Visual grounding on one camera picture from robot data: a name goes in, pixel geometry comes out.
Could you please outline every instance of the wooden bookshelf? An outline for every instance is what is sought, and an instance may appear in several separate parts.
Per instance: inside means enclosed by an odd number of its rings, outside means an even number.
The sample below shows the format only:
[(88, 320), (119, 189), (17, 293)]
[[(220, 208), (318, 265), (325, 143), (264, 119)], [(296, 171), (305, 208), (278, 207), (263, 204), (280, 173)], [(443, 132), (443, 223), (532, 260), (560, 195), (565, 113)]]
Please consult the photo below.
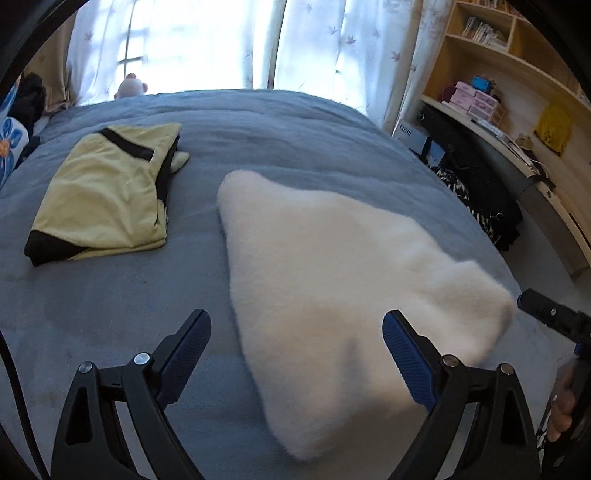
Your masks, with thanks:
[[(477, 17), (500, 31), (508, 39), (507, 47), (491, 47), (462, 37), (469, 17)], [(550, 43), (520, 15), (473, 2), (454, 4), (421, 100), (478, 135), (526, 177), (532, 175), (531, 169), (502, 142), (467, 115), (438, 101), (446, 87), (459, 80), (471, 83), (477, 75), (497, 83), (506, 110), (500, 129), (513, 139), (526, 134), (534, 140), (534, 153), (556, 184), (555, 192), (550, 195), (545, 186), (538, 189), (568, 227), (586, 259), (586, 266), (591, 266), (591, 105), (583, 100), (575, 76)], [(573, 120), (573, 135), (561, 157), (533, 133), (540, 113), (550, 103), (560, 105)], [(551, 241), (560, 255), (558, 240)]]

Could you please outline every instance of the pink box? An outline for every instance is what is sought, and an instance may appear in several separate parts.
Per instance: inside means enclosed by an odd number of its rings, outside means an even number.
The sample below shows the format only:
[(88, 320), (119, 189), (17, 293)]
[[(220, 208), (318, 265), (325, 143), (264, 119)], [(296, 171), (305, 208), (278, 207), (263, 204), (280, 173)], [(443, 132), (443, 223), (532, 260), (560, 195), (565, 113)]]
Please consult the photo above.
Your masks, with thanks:
[(473, 105), (480, 110), (485, 111), (488, 115), (493, 115), (496, 112), (496, 106), (491, 106), (488, 103), (482, 102), (478, 99), (478, 95), (474, 98)]
[(473, 97), (454, 93), (449, 102), (457, 105), (460, 108), (463, 108), (464, 110), (468, 110), (474, 104), (474, 100), (475, 99)]
[(493, 108), (496, 108), (496, 106), (499, 105), (499, 100), (491, 97), (490, 95), (485, 94), (484, 92), (477, 91), (476, 99), (486, 103), (487, 105), (490, 105)]
[(470, 115), (477, 116), (478, 118), (482, 118), (496, 126), (498, 126), (501, 123), (501, 120), (503, 119), (503, 115), (501, 112), (495, 110), (495, 112), (492, 115), (489, 115), (481, 108), (478, 108), (476, 105), (472, 105), (468, 109), (468, 113)]
[(468, 114), (468, 110), (464, 110), (461, 107), (458, 107), (457, 105), (453, 104), (453, 103), (449, 103), (449, 102), (442, 102), (443, 105), (447, 105), (449, 108), (455, 110), (457, 113), (461, 113), (462, 115), (467, 115)]
[(476, 90), (474, 87), (471, 87), (470, 85), (464, 82), (457, 82), (456, 89), (461, 90), (462, 93), (465, 93), (471, 97), (476, 96), (476, 92), (478, 92), (478, 90)]

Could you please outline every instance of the blue gripper pad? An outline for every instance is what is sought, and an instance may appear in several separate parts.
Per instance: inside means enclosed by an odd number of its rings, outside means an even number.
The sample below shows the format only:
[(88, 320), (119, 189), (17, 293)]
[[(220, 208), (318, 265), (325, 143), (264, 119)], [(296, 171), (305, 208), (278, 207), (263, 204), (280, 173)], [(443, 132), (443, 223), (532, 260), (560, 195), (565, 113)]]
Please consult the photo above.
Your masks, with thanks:
[(412, 334), (391, 312), (384, 317), (382, 334), (413, 400), (424, 405), (430, 413), (437, 404), (437, 394), (433, 387), (433, 371), (412, 338)]
[[(162, 409), (180, 398), (211, 334), (212, 321), (208, 313), (204, 310), (195, 310), (176, 335), (166, 337), (161, 343), (165, 347), (176, 343), (160, 372), (161, 384), (156, 402)], [(167, 345), (168, 339), (174, 342)], [(155, 356), (159, 349), (160, 346), (154, 351)]]

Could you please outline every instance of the metal screw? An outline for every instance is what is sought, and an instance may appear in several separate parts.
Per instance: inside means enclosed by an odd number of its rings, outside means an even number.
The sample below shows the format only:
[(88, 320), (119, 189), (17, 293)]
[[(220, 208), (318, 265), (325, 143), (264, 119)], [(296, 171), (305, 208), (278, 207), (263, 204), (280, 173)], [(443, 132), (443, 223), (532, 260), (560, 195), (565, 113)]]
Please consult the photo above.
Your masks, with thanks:
[(81, 374), (87, 374), (88, 372), (90, 372), (90, 370), (92, 370), (92, 364), (90, 362), (84, 362), (83, 364), (80, 364), (80, 366), (78, 367), (78, 371)]
[(134, 357), (134, 363), (136, 365), (145, 365), (150, 361), (150, 354), (149, 353), (138, 353)]
[(509, 364), (502, 364), (501, 372), (503, 372), (505, 375), (513, 375), (515, 373), (515, 369)]
[(447, 365), (448, 367), (455, 368), (460, 364), (460, 361), (457, 359), (456, 356), (443, 355), (443, 364)]

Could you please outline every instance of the pillow with blue flower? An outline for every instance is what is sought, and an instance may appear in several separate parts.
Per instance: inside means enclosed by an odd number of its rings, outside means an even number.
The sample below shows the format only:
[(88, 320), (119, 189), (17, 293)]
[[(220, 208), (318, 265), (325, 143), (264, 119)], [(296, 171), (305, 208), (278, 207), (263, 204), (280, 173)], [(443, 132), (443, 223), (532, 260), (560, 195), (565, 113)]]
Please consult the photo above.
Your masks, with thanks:
[(7, 116), (17, 97), (17, 90), (18, 81), (0, 106), (0, 189), (14, 170), (22, 150), (29, 143), (27, 129), (18, 120)]

